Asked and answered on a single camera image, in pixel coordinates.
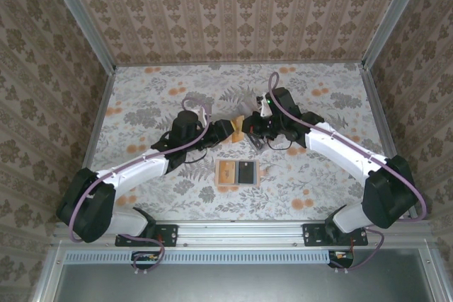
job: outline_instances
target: floral table surface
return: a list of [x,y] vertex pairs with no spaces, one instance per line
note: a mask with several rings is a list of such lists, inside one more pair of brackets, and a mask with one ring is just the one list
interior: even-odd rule
[[[124,163],[147,150],[170,129],[186,96],[211,105],[213,120],[236,117],[244,98],[267,91],[273,71],[302,112],[313,111],[353,141],[382,152],[357,64],[120,67],[92,169]],[[282,140],[273,147],[287,145]],[[200,154],[194,151],[188,160]],[[217,188],[218,158],[258,159],[260,187]],[[202,161],[144,182],[115,204],[141,207],[158,220],[324,219],[362,195],[354,178],[314,151],[295,145],[256,155],[247,141],[227,140]]]

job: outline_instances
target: purple cable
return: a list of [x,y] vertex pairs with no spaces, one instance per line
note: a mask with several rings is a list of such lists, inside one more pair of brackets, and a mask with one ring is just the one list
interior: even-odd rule
[[69,221],[69,238],[75,242],[75,243],[80,243],[82,242],[81,239],[77,239],[74,237],[74,222],[76,221],[76,217],[77,217],[77,214],[79,213],[79,210],[82,206],[82,204],[84,203],[85,199],[87,198],[87,196],[90,194],[91,191],[93,191],[93,189],[96,187],[96,185],[100,184],[103,180],[109,178],[110,176],[112,175],[117,175],[118,173],[120,173],[121,171],[135,165],[135,164],[138,164],[138,163],[141,163],[143,161],[148,161],[149,159],[151,158],[156,158],[156,157],[159,157],[159,156],[162,156],[162,155],[167,155],[169,153],[173,153],[173,152],[177,152],[177,151],[180,151],[180,150],[183,150],[183,149],[186,149],[188,148],[189,146],[192,146],[193,144],[197,143],[199,140],[201,140],[201,138],[203,138],[205,135],[206,135],[206,132],[209,128],[209,125],[210,125],[210,122],[211,122],[211,119],[210,119],[210,114],[209,114],[209,111],[207,110],[205,104],[201,103],[198,99],[196,98],[192,98],[192,97],[186,97],[183,99],[181,105],[183,106],[183,109],[185,110],[185,106],[184,106],[184,102],[188,101],[188,100],[191,100],[193,102],[196,102],[198,105],[200,105],[206,112],[206,126],[205,128],[203,129],[202,133],[200,136],[198,136],[196,139],[194,139],[193,141],[191,141],[190,143],[187,143],[185,145],[182,145],[182,146],[179,146],[177,148],[174,148],[174,149],[170,149],[170,150],[166,150],[166,151],[162,151],[162,152],[158,152],[158,153],[153,153],[151,155],[148,155],[146,156],[144,159],[143,158],[138,158],[134,161],[131,161],[129,163],[126,163],[124,164],[123,166],[120,166],[119,168],[115,169],[114,171],[111,171],[109,173],[106,173],[104,176],[101,176],[100,178],[98,178],[97,180],[95,180],[93,182],[93,184],[91,184],[88,189],[82,194],[82,196],[80,197],[80,200],[77,202],[77,205],[76,207],[74,208],[74,212],[72,213],[71,215],[71,220]]
[[344,268],[342,265],[340,265],[339,263],[332,261],[332,260],[331,260],[331,263],[333,263],[334,265],[336,265],[338,267],[338,269],[342,269],[343,271],[356,270],[356,269],[359,269],[360,267],[366,265],[368,263],[368,261],[370,261],[373,258],[373,256],[376,255],[376,253],[379,251],[379,249],[381,249],[381,246],[384,244],[384,239],[385,239],[384,234],[378,230],[373,230],[373,229],[367,228],[367,231],[369,231],[370,233],[376,233],[377,235],[380,235],[381,240],[379,241],[379,244],[373,250],[373,252],[367,257],[366,260],[364,260],[363,262],[359,263],[358,265],[355,265],[354,267],[350,267],[350,268]]
[[[273,81],[273,78],[274,77],[277,77],[277,80],[275,82],[275,85],[272,86],[272,81]],[[382,163],[380,160],[378,159],[375,159],[373,157],[369,157],[369,154],[362,151],[361,149],[357,148],[354,144],[351,144],[347,139],[344,139],[340,136],[338,136],[337,134],[331,134],[329,131],[323,129],[322,127],[317,127],[315,125],[312,125],[312,124],[309,124],[309,123],[306,123],[304,122],[303,120],[300,120],[298,119],[297,117],[291,115],[288,111],[286,111],[282,106],[281,104],[279,104],[277,102],[277,100],[275,99],[275,96],[274,96],[274,93],[273,93],[273,89],[277,87],[277,84],[278,84],[278,81],[280,79],[280,76],[277,72],[273,72],[271,75],[270,75],[270,78],[269,78],[269,82],[268,82],[268,85],[269,85],[269,94],[270,94],[270,97],[272,98],[272,100],[274,101],[274,104],[277,106],[277,108],[280,109],[280,111],[283,112],[284,115],[288,116],[289,118],[291,118],[292,120],[294,120],[295,122],[299,123],[299,124],[302,124],[310,129],[315,129],[317,131],[320,131],[320,132],[323,132],[324,134],[327,134],[329,135],[330,137],[332,138],[335,138],[337,139],[338,141],[340,141],[341,143],[345,144],[346,146],[349,146],[352,150],[354,150],[355,152],[357,152],[358,154],[360,154],[361,156],[364,156],[365,158],[369,158],[369,160],[371,162],[373,162],[374,164],[377,164],[379,165],[381,168],[385,169],[387,172],[391,173],[394,177],[398,178],[406,187],[408,187],[412,192],[413,194],[417,197],[418,201],[420,202],[421,204],[421,207],[422,207],[422,213],[420,216],[418,216],[416,219],[403,219],[401,220],[401,222],[418,222],[418,221],[421,221],[423,220],[425,217],[426,217],[426,203],[425,203],[425,200],[423,199],[422,195],[419,193],[419,191],[412,185],[411,182],[409,182],[407,179],[405,179],[403,176],[401,176],[399,173],[397,173],[395,170],[391,169],[389,166],[387,166],[387,164],[385,163]]]
[[[129,238],[130,240],[138,240],[138,241],[143,241],[143,242],[151,242],[151,243],[154,243],[154,244],[157,244],[160,248],[161,248],[161,255],[160,257],[157,259],[156,263],[153,264],[153,266],[149,269],[147,269],[148,272],[152,271],[152,270],[155,270],[162,262],[162,260],[164,259],[164,255],[165,255],[165,247],[164,247],[164,244],[162,244],[161,242],[159,242],[158,240],[153,240],[152,238],[140,238],[140,237],[134,237],[134,236],[131,236],[131,235],[121,235],[122,237],[125,237],[125,238]],[[147,254],[138,254],[138,255],[135,255],[134,257],[134,262],[132,263],[132,266],[134,267],[135,270],[139,270],[139,268],[137,268],[137,260],[141,257],[145,257],[145,256],[148,256]]]

